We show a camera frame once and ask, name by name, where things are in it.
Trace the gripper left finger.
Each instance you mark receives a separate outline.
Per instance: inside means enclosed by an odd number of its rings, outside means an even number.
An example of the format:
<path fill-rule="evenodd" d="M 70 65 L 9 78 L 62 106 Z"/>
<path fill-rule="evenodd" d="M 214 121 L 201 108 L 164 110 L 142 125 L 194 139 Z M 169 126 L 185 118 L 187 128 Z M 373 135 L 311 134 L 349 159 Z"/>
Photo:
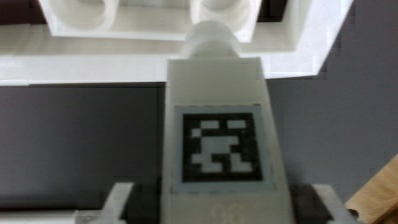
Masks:
<path fill-rule="evenodd" d="M 77 212 L 75 224 L 126 224 L 121 216 L 134 186 L 134 182 L 114 184 L 102 209 L 80 210 Z"/>

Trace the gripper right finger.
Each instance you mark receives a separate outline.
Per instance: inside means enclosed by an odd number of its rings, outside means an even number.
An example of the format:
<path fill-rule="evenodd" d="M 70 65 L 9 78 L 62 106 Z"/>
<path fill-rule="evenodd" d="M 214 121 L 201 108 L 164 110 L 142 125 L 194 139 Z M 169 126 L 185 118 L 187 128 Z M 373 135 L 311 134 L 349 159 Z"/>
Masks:
<path fill-rule="evenodd" d="M 333 216 L 333 219 L 327 221 L 327 224 L 361 224 L 349 212 L 333 186 L 325 184 L 313 184 L 313 188 L 317 195 L 320 196 L 320 200 L 325 205 L 329 214 Z"/>

